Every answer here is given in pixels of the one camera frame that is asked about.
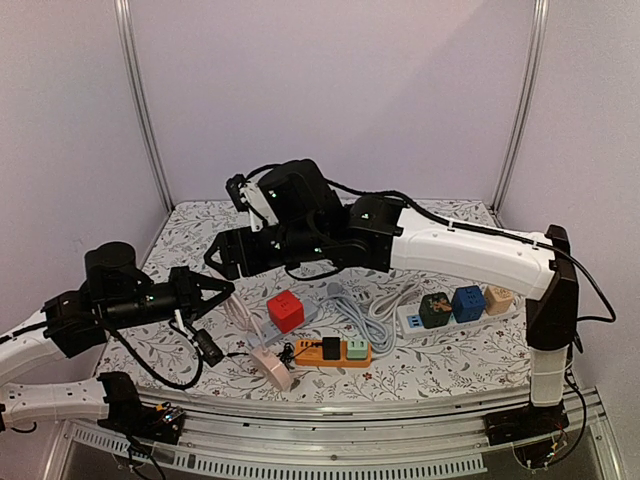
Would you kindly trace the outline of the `red cube socket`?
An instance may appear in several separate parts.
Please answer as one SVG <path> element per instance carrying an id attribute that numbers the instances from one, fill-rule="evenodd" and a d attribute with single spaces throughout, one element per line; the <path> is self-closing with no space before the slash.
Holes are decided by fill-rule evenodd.
<path id="1" fill-rule="evenodd" d="M 278 330 L 287 334 L 304 323 L 302 302 L 289 290 L 284 290 L 267 301 L 267 312 Z"/>

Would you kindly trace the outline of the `beige cube socket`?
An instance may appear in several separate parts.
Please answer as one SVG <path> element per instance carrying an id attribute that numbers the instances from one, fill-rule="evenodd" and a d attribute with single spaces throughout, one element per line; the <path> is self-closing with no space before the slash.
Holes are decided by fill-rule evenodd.
<path id="1" fill-rule="evenodd" d="M 486 313 L 490 316 L 496 316 L 508 311 L 514 301 L 514 294 L 511 290 L 488 285 L 484 291 L 484 298 Z"/>

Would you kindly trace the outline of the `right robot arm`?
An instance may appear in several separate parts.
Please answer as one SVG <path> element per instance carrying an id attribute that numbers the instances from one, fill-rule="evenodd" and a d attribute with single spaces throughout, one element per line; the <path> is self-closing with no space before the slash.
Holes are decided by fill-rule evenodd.
<path id="1" fill-rule="evenodd" d="M 336 271 L 362 267 L 429 271 L 509 289 L 525 300 L 530 393 L 522 407 L 487 414 L 500 445 L 547 435 L 569 421 L 566 361 L 582 321 L 579 283 L 589 271 L 573 257 L 566 230 L 516 232 L 445 218 L 396 190 L 356 191 L 327 179 L 310 159 L 259 167 L 228 180 L 246 227 L 219 233 L 205 263 L 226 279 L 326 260 Z"/>

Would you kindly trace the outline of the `white multicolour power strip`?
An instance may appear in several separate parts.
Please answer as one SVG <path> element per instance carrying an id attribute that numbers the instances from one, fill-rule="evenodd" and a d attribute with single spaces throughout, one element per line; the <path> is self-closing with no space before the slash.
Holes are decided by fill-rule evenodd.
<path id="1" fill-rule="evenodd" d="M 423 326 L 422 320 L 418 315 L 418 309 L 418 304 L 408 304 L 399 306 L 396 310 L 400 336 L 404 340 L 452 333 L 474 327 L 485 327 L 505 320 L 518 319 L 525 314 L 524 306 L 514 303 L 506 313 L 499 315 L 491 316 L 484 312 L 478 320 L 464 323 L 458 323 L 455 317 L 451 316 L 450 320 L 444 326 L 426 328 Z"/>

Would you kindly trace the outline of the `light blue power strip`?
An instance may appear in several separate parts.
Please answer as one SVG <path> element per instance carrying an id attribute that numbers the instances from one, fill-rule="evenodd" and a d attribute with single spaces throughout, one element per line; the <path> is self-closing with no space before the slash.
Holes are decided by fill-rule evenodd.
<path id="1" fill-rule="evenodd" d="M 379 358 L 391 354 L 396 346 L 396 327 L 394 320 L 391 326 L 386 327 L 381 319 L 373 317 L 372 313 L 365 314 L 358 306 L 354 298 L 346 294 L 346 290 L 339 284 L 333 282 L 327 287 L 327 297 L 314 301 L 305 299 L 302 302 L 304 309 L 303 324 L 316 320 L 320 315 L 320 308 L 332 305 L 337 312 L 345 317 L 357 332 L 368 341 L 373 353 Z"/>

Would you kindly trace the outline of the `green plug adapter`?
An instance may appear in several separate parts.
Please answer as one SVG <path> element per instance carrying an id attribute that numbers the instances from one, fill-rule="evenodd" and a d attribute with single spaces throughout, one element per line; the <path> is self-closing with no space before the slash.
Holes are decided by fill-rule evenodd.
<path id="1" fill-rule="evenodd" d="M 368 341 L 363 339 L 354 339 L 349 340 L 346 345 L 346 358 L 349 361 L 364 361 L 368 359 L 370 347 Z"/>

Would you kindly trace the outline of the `dark green cube socket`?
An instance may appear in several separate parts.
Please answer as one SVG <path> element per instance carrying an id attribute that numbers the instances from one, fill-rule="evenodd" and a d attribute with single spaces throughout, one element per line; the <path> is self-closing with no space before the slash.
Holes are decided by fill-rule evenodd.
<path id="1" fill-rule="evenodd" d="M 433 329 L 448 324 L 452 313 L 449 298 L 444 292 L 424 295 L 421 299 L 418 314 L 423 327 Z"/>

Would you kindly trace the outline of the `pink round power strip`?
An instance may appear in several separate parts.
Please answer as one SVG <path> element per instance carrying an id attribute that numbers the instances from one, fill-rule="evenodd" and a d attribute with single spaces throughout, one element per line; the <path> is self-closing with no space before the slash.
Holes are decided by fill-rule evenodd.
<path id="1" fill-rule="evenodd" d="M 279 391 L 288 392 L 293 383 L 290 371 L 280 358 L 266 346 L 262 328 L 239 295 L 232 293 L 223 302 L 223 308 L 227 316 L 237 325 L 253 328 L 253 332 L 258 337 L 258 345 L 249 351 L 249 358 L 258 372 L 263 374 L 272 386 Z"/>

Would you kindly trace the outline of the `black power adapter with cable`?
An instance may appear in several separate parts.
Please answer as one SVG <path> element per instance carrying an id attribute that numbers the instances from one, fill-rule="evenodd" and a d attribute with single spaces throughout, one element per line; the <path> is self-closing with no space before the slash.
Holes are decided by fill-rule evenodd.
<path id="1" fill-rule="evenodd" d="M 304 367 L 340 367 L 343 360 L 342 344 L 339 337 L 300 339 L 295 345 L 287 342 L 277 358 L 289 370 L 293 364 Z"/>

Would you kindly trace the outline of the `blue cube socket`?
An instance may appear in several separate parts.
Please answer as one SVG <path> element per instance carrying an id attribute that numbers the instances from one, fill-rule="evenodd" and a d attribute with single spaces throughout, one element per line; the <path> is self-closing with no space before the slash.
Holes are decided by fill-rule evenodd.
<path id="1" fill-rule="evenodd" d="M 486 300 L 479 286 L 459 287 L 455 290 L 452 310 L 458 324 L 479 320 L 485 307 Z"/>

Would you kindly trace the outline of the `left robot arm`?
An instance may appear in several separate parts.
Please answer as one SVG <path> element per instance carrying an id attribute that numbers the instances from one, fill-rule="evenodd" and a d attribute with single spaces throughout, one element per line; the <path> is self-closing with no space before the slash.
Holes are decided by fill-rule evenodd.
<path id="1" fill-rule="evenodd" d="M 185 417 L 179 407 L 146 406 L 131 377 L 107 372 L 65 384 L 19 385 L 16 378 L 63 358 L 73 358 L 108 339 L 140 355 L 122 332 L 175 320 L 190 331 L 194 321 L 227 300 L 234 285 L 174 267 L 167 281 L 154 282 L 140 270 L 133 246 L 105 243 L 84 256 L 86 279 L 77 290 L 50 300 L 1 336 L 1 428 L 47 420 L 94 420 L 128 437 L 177 444 Z"/>

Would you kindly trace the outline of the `orange power strip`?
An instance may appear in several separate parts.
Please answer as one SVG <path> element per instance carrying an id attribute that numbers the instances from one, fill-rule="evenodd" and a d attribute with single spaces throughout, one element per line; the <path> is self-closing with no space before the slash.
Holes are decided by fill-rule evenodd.
<path id="1" fill-rule="evenodd" d="M 295 344 L 294 361 L 309 367 L 367 368 L 372 362 L 372 346 L 362 339 L 299 339 Z"/>

